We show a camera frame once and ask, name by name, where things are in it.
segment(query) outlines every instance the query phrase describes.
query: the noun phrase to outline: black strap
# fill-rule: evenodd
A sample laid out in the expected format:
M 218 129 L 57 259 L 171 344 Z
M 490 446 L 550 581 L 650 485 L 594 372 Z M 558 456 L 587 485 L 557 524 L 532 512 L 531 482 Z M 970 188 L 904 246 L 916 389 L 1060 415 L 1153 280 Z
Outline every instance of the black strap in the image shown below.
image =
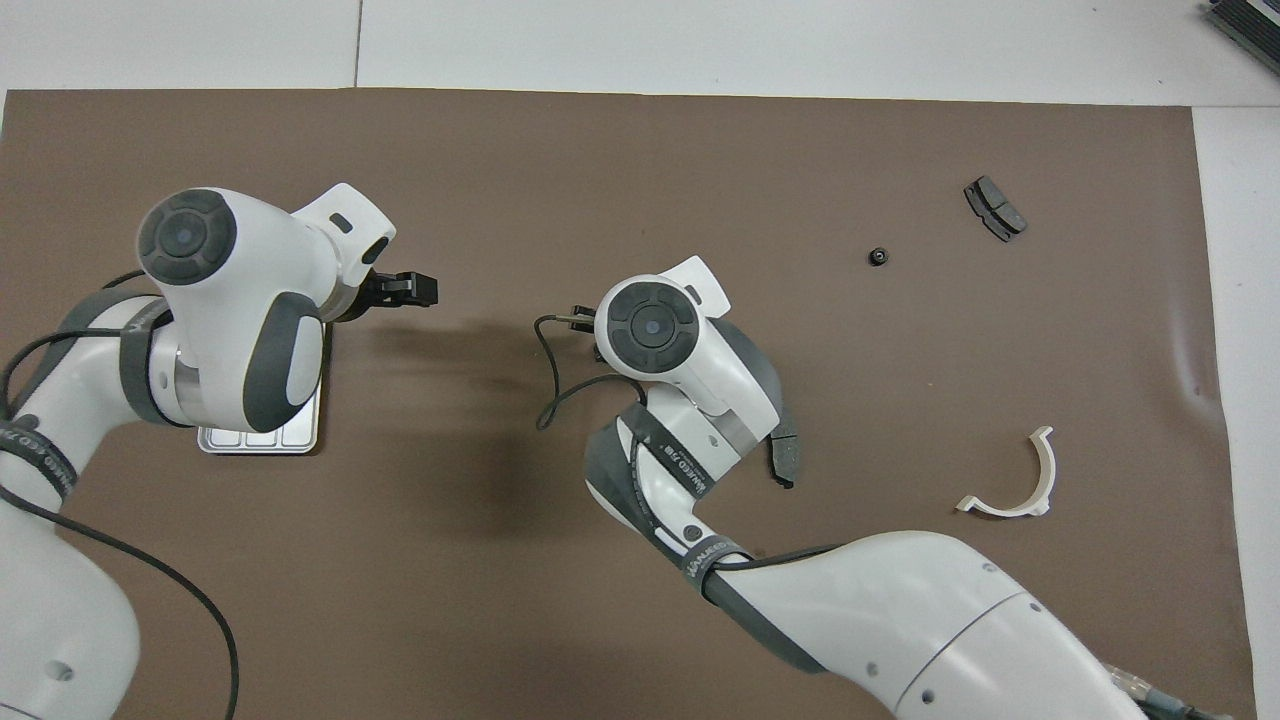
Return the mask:
M 698 592 L 703 597 L 707 597 L 707 593 L 703 592 L 703 584 L 707 583 L 707 574 L 716 569 L 716 564 L 719 562 L 721 557 L 735 552 L 748 559 L 751 557 L 742 550 L 742 546 L 724 536 L 707 536 L 698 544 L 689 548 L 689 552 L 680 560 L 680 571 L 690 584 L 698 588 Z
M 76 468 L 72 461 L 63 455 L 54 441 L 20 424 L 22 419 L 10 423 L 0 420 L 0 452 L 15 455 L 26 460 L 28 465 L 40 470 L 40 474 L 49 480 L 58 491 L 58 496 L 67 500 L 76 487 Z
M 151 338 L 156 328 L 173 322 L 164 299 L 148 302 L 120 331 L 120 387 L 129 407 L 147 423 L 184 428 L 164 416 L 151 396 Z
M 716 478 L 644 405 L 635 404 L 627 407 L 621 418 L 631 429 L 631 434 L 640 438 L 640 442 L 649 448 L 658 462 L 695 500 L 701 500 L 716 487 Z

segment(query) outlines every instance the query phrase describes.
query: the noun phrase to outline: brown mat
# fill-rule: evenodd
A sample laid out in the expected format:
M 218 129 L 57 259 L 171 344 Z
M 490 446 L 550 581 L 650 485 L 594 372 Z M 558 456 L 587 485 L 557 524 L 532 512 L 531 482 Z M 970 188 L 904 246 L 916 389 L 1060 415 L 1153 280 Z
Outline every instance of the brown mat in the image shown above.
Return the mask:
M 961 190 L 992 176 L 1010 243 Z M 698 252 L 777 364 L 804 438 L 790 492 L 756 451 L 703 516 L 777 553 L 954 534 L 1100 657 L 1253 717 L 1188 109 L 410 90 L 14 92 L 0 143 L 8 356 L 136 266 L 151 205 L 189 186 L 296 209 L 337 181 L 399 237 L 379 269 L 430 310 L 339 327 L 323 452 L 201 454 L 134 424 L 67 511 L 188 573 L 230 618 L 239 717 L 888 717 L 786 667 L 586 492 L 588 434 L 625 388 L 550 392 L 529 329 Z M 869 250 L 890 261 L 872 268 Z M 554 336 L 570 382 L 590 340 Z M 1034 487 L 1039 519 L 974 493 Z M 157 573 L 77 546 L 143 634 L 119 717 L 214 717 L 214 624 Z

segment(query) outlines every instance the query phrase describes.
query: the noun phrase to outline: white robotic arm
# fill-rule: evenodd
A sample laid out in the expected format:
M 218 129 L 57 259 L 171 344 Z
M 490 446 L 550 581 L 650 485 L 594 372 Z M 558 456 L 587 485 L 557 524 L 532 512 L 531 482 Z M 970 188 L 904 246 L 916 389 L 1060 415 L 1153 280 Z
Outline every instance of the white robotic arm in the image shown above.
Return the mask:
M 56 512 L 124 423 L 265 432 L 288 421 L 315 391 L 321 323 L 435 302 L 431 278 L 371 272 L 394 233 L 347 184 L 293 214 L 228 190 L 179 192 L 138 232 L 163 297 L 114 287 L 86 299 L 12 409 L 6 369 L 0 720 L 110 717 L 138 657 L 124 593 L 32 512 Z
M 613 518 L 774 655 L 849 678 L 897 717 L 1144 717 L 1043 603 L 957 539 L 899 532 L 751 560 L 700 521 L 698 500 L 783 413 L 777 373 L 727 310 L 696 256 L 604 296 L 600 355 L 666 383 L 588 443 L 588 488 Z

